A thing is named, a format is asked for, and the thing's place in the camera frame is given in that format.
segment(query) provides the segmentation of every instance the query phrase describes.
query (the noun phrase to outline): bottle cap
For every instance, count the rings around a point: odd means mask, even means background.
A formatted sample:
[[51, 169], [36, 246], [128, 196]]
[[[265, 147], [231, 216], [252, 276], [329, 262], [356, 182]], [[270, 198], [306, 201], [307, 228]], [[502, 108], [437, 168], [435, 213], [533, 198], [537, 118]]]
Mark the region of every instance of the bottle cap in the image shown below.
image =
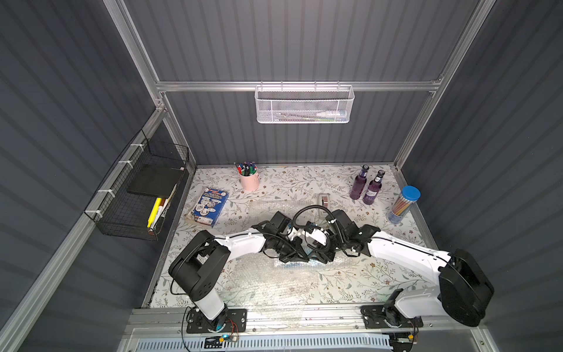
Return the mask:
[[403, 191], [401, 192], [401, 195], [406, 200], [410, 200], [410, 201], [414, 202], [414, 201], [417, 201], [418, 198], [421, 197], [421, 192], [416, 187], [404, 186]]

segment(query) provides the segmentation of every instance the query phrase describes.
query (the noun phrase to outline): purple bottle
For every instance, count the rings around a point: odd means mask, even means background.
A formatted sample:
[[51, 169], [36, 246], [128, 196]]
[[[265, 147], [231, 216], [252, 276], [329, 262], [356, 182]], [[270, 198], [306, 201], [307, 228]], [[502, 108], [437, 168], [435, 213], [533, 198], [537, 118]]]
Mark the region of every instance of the purple bottle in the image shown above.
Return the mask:
[[377, 197], [377, 193], [379, 192], [379, 190], [381, 190], [381, 179], [383, 178], [383, 175], [385, 175], [385, 171], [379, 170], [377, 172], [376, 178], [373, 179], [373, 181], [369, 183], [368, 191], [365, 193], [365, 196], [364, 196], [364, 203], [365, 204], [367, 204], [367, 205], [373, 204], [373, 201]]
[[368, 173], [369, 166], [362, 165], [360, 174], [356, 176], [354, 180], [354, 185], [350, 191], [350, 198], [360, 199], [361, 192], [364, 190], [365, 183], [368, 181], [366, 175]]

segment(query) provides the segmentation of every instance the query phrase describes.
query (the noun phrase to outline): pink pen holder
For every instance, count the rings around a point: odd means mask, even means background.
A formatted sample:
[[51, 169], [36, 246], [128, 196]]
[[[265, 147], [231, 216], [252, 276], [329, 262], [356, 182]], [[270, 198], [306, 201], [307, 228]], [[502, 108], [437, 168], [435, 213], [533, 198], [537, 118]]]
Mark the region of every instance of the pink pen holder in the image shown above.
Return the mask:
[[254, 175], [243, 176], [240, 175], [240, 184], [247, 192], [254, 192], [260, 185], [260, 174], [256, 172]]

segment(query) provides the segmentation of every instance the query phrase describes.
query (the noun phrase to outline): book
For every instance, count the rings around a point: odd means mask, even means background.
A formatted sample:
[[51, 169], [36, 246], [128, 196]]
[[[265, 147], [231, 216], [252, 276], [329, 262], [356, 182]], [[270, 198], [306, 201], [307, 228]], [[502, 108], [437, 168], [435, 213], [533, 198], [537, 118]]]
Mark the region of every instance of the book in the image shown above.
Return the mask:
[[206, 187], [191, 212], [193, 220], [213, 227], [228, 197], [229, 194], [223, 190]]
[[162, 199], [170, 198], [183, 173], [184, 168], [145, 164], [127, 188], [127, 192]]

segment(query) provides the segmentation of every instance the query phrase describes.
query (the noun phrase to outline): white cable tie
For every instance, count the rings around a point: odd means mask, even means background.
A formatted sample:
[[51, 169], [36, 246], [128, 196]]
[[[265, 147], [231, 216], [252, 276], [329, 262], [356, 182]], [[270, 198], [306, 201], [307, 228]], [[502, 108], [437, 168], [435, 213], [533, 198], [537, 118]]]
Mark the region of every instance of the white cable tie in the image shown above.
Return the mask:
[[145, 145], [144, 144], [131, 144], [131, 146], [140, 146], [142, 151], [145, 151]]
[[133, 164], [131, 163], [131, 160], [118, 161], [118, 163], [127, 163], [129, 164], [129, 166], [131, 166], [131, 170], [133, 170]]
[[98, 214], [100, 215], [100, 217], [102, 216], [102, 212], [100, 210], [84, 210], [85, 213], [94, 213], [94, 214]]
[[108, 192], [111, 194], [113, 198], [115, 198], [115, 194], [113, 193], [113, 189], [99, 189], [98, 192]]

